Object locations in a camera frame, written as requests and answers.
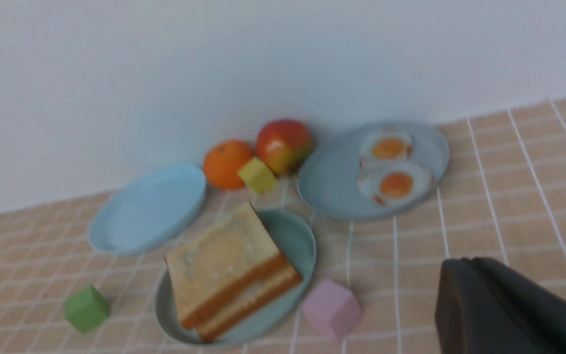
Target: toy block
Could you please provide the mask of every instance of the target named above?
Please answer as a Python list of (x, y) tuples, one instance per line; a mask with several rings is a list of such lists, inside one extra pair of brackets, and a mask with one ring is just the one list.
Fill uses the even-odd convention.
[(93, 285), (65, 301), (65, 318), (80, 333), (98, 327), (110, 315), (108, 300)]
[(277, 178), (260, 159), (253, 157), (239, 171), (246, 186), (257, 194), (267, 193), (277, 185)]
[(362, 318), (362, 309), (353, 293), (331, 280), (317, 285), (302, 310), (317, 331), (337, 341), (353, 331)]

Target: bread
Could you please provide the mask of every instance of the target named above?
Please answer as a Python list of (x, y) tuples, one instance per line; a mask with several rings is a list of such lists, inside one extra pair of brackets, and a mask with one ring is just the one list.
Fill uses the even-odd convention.
[(283, 269), (246, 289), (210, 320), (196, 326), (200, 340), (211, 343), (220, 334), (302, 282), (301, 275), (292, 265), (287, 264)]
[(191, 329), (288, 265), (249, 203), (166, 255), (180, 324)]

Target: white wall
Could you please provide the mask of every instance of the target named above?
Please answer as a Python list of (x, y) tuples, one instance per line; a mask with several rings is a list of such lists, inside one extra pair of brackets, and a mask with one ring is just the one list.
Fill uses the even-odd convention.
[(0, 211), (320, 137), (566, 94), (566, 0), (0, 0)]

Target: empty plate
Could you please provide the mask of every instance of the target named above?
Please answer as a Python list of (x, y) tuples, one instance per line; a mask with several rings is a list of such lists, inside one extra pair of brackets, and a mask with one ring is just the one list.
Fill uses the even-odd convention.
[(387, 121), (366, 125), (321, 145), (298, 174), (298, 192), (317, 213), (333, 219), (371, 219), (393, 215), (420, 202), (424, 193), (402, 206), (380, 206), (364, 197), (355, 181), (360, 172), (360, 147), (368, 135), (379, 128), (396, 128), (409, 134), (413, 161), (431, 171), (435, 186), (449, 165), (449, 146), (445, 137), (434, 128), (407, 121)]
[(200, 213), (206, 179), (200, 168), (181, 165), (130, 184), (97, 213), (88, 243), (111, 255), (135, 255), (162, 246)]
[(301, 299), (316, 265), (316, 240), (310, 227), (301, 217), (289, 211), (258, 210), (257, 213), (274, 243), (303, 277), (303, 283), (252, 314), (213, 343), (202, 343), (195, 330), (188, 331), (180, 325), (176, 317), (171, 281), (166, 272), (157, 289), (155, 311), (159, 325), (168, 336), (193, 347), (222, 348), (238, 345), (270, 331)]

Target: red apple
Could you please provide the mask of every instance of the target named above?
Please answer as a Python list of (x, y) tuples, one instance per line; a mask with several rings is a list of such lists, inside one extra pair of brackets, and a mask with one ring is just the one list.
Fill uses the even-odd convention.
[(310, 131), (300, 121), (283, 118), (267, 123), (256, 136), (256, 154), (277, 175), (296, 172), (311, 154)]

